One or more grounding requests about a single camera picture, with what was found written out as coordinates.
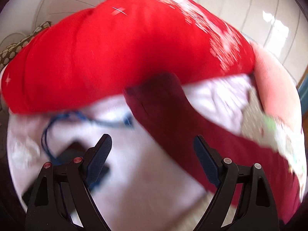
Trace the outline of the patchwork quilt bedspread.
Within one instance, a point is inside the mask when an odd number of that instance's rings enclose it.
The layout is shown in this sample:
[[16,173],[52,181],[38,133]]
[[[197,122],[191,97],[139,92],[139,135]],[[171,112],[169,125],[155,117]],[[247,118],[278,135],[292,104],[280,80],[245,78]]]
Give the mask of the patchwork quilt bedspread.
[[299,180],[299,196],[303,200],[307,180],[304,134],[296,134],[281,120],[265,114],[255,87],[249,90],[249,102],[243,110],[241,134],[262,147],[270,147],[289,163],[289,172]]

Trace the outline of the white round headboard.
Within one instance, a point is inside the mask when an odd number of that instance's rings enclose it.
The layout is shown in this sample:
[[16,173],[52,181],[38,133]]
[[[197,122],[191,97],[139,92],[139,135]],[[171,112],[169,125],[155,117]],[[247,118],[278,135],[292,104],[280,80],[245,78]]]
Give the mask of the white round headboard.
[[45,22],[63,18],[104,0],[8,0],[1,10],[1,49],[18,42]]

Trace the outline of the red snowflake pillow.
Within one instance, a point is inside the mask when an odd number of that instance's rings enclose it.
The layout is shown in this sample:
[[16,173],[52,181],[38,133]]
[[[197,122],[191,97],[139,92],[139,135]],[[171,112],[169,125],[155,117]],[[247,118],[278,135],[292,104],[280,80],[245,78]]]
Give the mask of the red snowflake pillow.
[[75,110],[165,71],[188,84],[254,63],[245,37],[193,0],[105,0],[13,55],[1,94],[15,114]]

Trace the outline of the brown heart pattern cloth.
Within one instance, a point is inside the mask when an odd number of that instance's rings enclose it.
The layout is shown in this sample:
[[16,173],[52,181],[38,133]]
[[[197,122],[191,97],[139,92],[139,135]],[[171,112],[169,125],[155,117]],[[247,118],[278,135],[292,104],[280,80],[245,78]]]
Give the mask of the brown heart pattern cloth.
[[7,64],[16,56],[18,52],[21,51],[22,48],[27,46],[29,42],[38,35],[41,31],[45,30],[46,28],[50,28],[52,23],[50,21],[45,21],[41,23],[39,26],[35,28],[35,30],[25,38],[21,39],[18,43],[12,43],[4,50],[1,51],[1,71],[7,66]]

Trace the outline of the white wardrobe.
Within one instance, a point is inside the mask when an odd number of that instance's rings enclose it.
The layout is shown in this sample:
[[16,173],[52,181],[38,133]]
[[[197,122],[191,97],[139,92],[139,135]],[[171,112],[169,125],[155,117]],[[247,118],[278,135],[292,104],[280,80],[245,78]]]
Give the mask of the white wardrobe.
[[194,0],[272,53],[299,82],[307,68],[307,19],[295,0]]

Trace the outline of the dark red small garment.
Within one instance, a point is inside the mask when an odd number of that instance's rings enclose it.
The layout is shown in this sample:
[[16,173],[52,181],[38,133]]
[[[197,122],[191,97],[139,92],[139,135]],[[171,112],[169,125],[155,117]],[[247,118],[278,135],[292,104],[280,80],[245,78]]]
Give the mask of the dark red small garment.
[[205,119],[191,106],[174,74],[160,74],[141,85],[124,90],[135,119],[177,164],[207,191],[216,192],[193,149],[202,135],[222,157],[239,165],[262,165],[276,203],[278,218],[287,223],[300,206],[299,180],[289,171],[287,160],[270,146],[232,134]]

